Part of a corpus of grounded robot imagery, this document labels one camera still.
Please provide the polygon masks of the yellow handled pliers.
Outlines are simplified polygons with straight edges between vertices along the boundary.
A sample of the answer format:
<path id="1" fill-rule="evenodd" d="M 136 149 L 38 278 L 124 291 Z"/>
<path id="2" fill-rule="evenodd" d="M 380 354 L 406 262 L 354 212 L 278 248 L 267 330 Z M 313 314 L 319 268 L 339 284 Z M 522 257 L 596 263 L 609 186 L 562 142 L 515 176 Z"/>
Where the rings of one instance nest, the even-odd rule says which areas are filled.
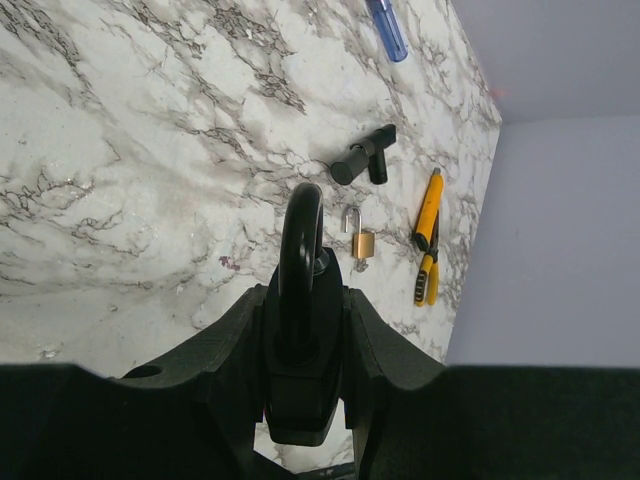
<path id="1" fill-rule="evenodd" d="M 439 214 L 436 214 L 430 246 L 425 253 L 414 289 L 414 304 L 418 307 L 433 306 L 439 289 Z"/>

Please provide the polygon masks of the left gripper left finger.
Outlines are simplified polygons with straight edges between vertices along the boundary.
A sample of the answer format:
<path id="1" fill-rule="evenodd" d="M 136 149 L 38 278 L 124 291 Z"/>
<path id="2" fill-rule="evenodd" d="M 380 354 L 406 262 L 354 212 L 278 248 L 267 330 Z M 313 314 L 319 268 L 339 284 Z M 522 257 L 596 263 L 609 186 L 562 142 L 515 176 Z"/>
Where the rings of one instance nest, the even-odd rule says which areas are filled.
<path id="1" fill-rule="evenodd" d="M 74 364 L 1 369 L 5 479 L 253 479 L 257 394 L 248 289 L 216 322 L 121 378 Z"/>

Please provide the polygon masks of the red blue screwdriver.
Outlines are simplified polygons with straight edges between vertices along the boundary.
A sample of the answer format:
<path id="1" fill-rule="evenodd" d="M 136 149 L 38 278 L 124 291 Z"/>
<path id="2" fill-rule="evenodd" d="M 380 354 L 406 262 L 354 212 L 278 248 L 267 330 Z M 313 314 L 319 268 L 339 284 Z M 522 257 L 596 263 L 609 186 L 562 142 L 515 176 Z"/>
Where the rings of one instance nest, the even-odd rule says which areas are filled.
<path id="1" fill-rule="evenodd" d="M 366 4 L 389 60 L 402 62 L 408 51 L 391 1 L 368 0 Z"/>

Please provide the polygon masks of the orange utility knife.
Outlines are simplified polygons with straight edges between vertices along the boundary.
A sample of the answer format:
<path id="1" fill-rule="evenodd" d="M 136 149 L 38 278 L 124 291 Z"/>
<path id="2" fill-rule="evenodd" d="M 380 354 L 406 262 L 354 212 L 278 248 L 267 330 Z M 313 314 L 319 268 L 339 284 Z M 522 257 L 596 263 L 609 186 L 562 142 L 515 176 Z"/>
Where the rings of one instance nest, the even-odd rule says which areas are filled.
<path id="1" fill-rule="evenodd" d="M 441 170 L 435 168 L 430 177 L 412 236 L 417 247 L 423 252 L 427 252 L 432 243 L 436 216 L 443 189 L 444 179 L 441 175 Z"/>

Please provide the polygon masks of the small silver key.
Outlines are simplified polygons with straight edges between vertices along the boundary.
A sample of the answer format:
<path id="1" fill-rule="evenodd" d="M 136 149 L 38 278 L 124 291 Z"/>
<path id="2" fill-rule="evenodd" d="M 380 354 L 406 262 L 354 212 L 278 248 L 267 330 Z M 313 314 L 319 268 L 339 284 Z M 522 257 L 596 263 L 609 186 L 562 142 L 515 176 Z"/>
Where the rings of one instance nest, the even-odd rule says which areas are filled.
<path id="1" fill-rule="evenodd" d="M 369 267 L 368 260 L 366 258 L 357 259 L 354 263 L 354 270 L 358 273 L 363 273 Z"/>

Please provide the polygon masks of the black padlock with key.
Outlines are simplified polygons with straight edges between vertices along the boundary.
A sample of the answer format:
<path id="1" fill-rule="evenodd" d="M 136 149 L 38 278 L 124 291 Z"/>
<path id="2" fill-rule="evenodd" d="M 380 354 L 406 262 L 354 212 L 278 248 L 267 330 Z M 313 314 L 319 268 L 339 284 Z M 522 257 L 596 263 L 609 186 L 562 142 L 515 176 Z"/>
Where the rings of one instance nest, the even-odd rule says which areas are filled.
<path id="1" fill-rule="evenodd" d="M 262 313 L 264 409 L 271 439 L 321 445 L 337 407 L 342 369 L 343 281 L 323 244 L 323 196 L 301 183 L 289 200 Z"/>

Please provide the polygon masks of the brass padlock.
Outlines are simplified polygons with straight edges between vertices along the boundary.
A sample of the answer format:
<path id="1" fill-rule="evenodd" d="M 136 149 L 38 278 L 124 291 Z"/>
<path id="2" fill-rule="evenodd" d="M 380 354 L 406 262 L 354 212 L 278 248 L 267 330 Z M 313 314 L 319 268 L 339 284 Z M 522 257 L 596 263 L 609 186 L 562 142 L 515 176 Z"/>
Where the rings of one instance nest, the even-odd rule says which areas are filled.
<path id="1" fill-rule="evenodd" d="M 362 213 L 358 206 L 348 206 L 343 214 L 343 229 L 345 233 L 352 232 L 352 256 L 355 259 L 371 258 L 375 254 L 375 233 L 362 229 Z"/>

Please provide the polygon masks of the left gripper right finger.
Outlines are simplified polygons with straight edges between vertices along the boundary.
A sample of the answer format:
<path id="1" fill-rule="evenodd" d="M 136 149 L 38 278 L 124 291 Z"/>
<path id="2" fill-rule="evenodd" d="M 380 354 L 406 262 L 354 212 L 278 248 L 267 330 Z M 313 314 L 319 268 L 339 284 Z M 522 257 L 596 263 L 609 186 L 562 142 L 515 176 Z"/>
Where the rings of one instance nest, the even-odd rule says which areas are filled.
<path id="1" fill-rule="evenodd" d="M 635 479 L 635 369 L 445 366 L 345 295 L 346 423 L 360 479 Z"/>

